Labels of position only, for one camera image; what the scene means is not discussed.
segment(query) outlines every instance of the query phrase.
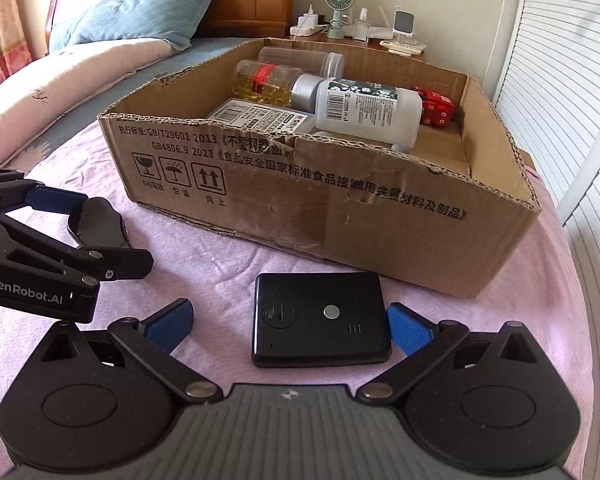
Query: bed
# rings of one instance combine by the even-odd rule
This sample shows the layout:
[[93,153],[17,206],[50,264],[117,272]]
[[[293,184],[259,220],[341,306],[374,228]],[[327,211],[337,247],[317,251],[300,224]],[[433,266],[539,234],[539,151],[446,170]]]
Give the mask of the bed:
[[[52,0],[49,25],[74,12],[79,2]],[[403,354],[394,348],[392,358],[382,365],[297,370],[254,367],[250,338],[257,275],[351,269],[193,228],[131,203],[95,118],[152,78],[202,62],[241,42],[239,38],[217,36],[283,35],[289,8],[289,0],[214,0],[199,31],[206,38],[195,38],[189,49],[125,73],[115,84],[109,84],[110,88],[102,89],[63,114],[8,163],[23,170],[35,165],[29,177],[49,186],[107,198],[125,217],[132,244],[149,249],[154,256],[154,270],[146,279],[103,285],[94,320],[82,328],[101,329],[123,316],[143,318],[174,298],[189,298],[196,309],[195,326],[173,354],[212,378],[225,392],[232,383],[240,381],[336,382],[356,388],[400,360]],[[493,332],[506,320],[523,321],[554,362],[580,408],[580,434],[566,463],[568,471],[580,478],[593,406],[586,308],[570,249],[549,194],[533,169],[527,168],[527,173],[543,211],[506,266],[476,300],[458,300],[388,278],[382,278],[382,290],[387,304],[401,301],[433,321],[457,319],[475,331]],[[63,216],[30,210],[13,215],[35,229],[71,243]],[[52,323],[51,319],[0,307],[0,400]],[[0,441],[0,476],[10,466]]]

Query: blue pillow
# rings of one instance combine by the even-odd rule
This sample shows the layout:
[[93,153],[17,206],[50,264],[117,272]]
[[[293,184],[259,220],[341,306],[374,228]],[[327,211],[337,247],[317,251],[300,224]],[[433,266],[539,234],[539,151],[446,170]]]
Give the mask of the blue pillow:
[[53,26],[49,51],[93,41],[158,38],[177,50],[190,47],[211,0],[100,0]]

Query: yellow liquid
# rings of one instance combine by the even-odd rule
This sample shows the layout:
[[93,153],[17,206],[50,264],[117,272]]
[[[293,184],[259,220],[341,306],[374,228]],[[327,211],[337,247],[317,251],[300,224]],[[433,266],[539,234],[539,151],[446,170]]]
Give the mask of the yellow liquid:
[[253,79],[248,74],[237,74],[234,83],[234,94],[240,99],[259,103],[288,107],[291,104],[291,89],[279,88],[265,81],[262,93],[253,91]]

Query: nightstand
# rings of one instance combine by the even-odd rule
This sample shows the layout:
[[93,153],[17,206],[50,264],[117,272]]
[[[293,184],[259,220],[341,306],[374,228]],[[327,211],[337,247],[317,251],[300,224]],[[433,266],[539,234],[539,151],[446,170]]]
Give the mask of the nightstand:
[[[293,36],[287,37],[288,40],[292,40],[293,38],[294,38]],[[344,38],[344,40],[334,40],[333,38],[328,38],[326,32],[317,32],[316,34],[314,34],[312,36],[296,36],[296,40],[298,40],[298,41],[315,41],[317,43],[337,43],[337,44],[344,44],[344,45],[354,45],[354,46],[359,46],[362,48],[371,48],[373,50],[384,50],[384,51],[388,52],[388,50],[385,49],[384,46],[380,46],[380,40],[370,40],[369,43],[365,43],[364,41],[353,40],[352,38]],[[417,61],[422,61],[424,63],[427,62],[425,52],[423,52],[422,54],[419,54],[417,56],[411,56],[411,59],[415,59]]]

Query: green fan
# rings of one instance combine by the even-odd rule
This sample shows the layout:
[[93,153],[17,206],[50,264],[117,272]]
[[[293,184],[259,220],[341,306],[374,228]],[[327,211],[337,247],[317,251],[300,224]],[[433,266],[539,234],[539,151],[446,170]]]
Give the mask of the green fan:
[[344,25],[349,25],[348,21],[344,21],[344,11],[350,9],[353,5],[353,0],[326,0],[327,5],[333,9],[333,19],[327,36],[334,40],[344,38]]

